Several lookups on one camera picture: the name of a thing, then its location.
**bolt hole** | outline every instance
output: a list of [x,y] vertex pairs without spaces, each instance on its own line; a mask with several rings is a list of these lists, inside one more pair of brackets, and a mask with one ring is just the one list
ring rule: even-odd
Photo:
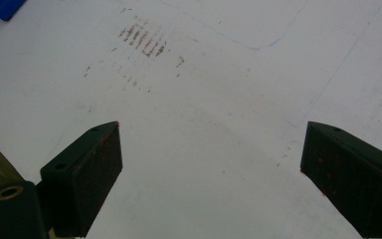
[[0,201],[5,201],[16,197],[23,191],[22,186],[10,186],[0,191]]
[[57,170],[61,170],[61,169],[64,169],[66,166],[63,164],[63,163],[59,163],[55,166],[55,169]]

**dark mark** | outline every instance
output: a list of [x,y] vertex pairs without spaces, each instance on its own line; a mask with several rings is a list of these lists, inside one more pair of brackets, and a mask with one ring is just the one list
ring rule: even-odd
[[184,60],[183,57],[179,57],[179,59],[180,59],[181,61],[179,62],[178,66],[176,66],[176,68],[180,67],[182,64],[185,63],[185,60]]
[[128,10],[128,11],[131,11],[131,10],[132,10],[132,8],[129,8],[129,9],[123,8],[123,9],[122,9],[122,11],[120,11],[120,13],[119,13],[119,14],[122,14],[122,13],[124,13],[126,10]]
[[147,44],[145,44],[144,49],[142,50],[142,51],[143,51],[142,53],[144,53],[144,50],[145,50],[148,46],[150,46],[150,44],[151,44],[152,41],[153,41],[152,38],[151,38],[150,40],[148,40]]
[[138,45],[135,47],[135,49],[138,49],[139,46],[141,46],[142,41],[144,41],[145,37],[147,37],[148,31],[145,31],[144,34],[139,38]]
[[120,38],[125,33],[125,31],[126,31],[126,29],[123,29],[122,31],[120,31],[120,33],[117,37]]
[[158,57],[160,54],[162,54],[164,51],[164,46],[160,46],[159,51],[157,51],[156,57]]
[[139,30],[135,33],[134,37],[132,38],[131,42],[129,43],[129,46],[134,45],[134,42],[135,42],[135,40],[137,39],[139,33],[140,33]]
[[147,54],[144,54],[144,55],[149,58],[150,55],[154,52],[154,49],[157,47],[157,45],[159,45],[158,42],[156,42],[156,44],[154,44],[153,48]]
[[134,32],[134,29],[137,25],[134,24],[126,33],[126,37],[125,39],[123,39],[124,42],[128,41],[128,38],[132,35],[132,33]]

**white surface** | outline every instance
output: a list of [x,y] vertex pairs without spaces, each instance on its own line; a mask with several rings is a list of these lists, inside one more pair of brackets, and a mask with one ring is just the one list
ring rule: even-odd
[[25,178],[111,120],[124,170],[88,238],[359,238],[299,162],[308,120],[382,149],[382,1],[29,0],[0,21],[0,149]]

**blue object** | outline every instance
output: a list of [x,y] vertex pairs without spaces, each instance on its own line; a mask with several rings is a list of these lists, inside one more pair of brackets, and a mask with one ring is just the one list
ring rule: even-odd
[[26,0],[0,0],[0,19],[9,21]]

